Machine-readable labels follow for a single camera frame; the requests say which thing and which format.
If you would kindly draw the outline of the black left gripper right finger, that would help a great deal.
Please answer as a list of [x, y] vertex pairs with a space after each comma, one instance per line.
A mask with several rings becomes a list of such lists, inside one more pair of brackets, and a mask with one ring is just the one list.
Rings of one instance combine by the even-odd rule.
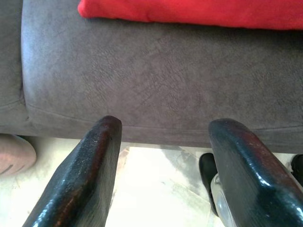
[[216, 168], [237, 227], [301, 227], [303, 188], [264, 143], [232, 119], [209, 124]]

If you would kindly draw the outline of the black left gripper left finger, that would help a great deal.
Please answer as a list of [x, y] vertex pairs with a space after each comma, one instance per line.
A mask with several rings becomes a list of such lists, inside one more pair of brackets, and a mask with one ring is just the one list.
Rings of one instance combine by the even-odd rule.
[[122, 123], [105, 116], [57, 167], [25, 227], [103, 227], [114, 190]]

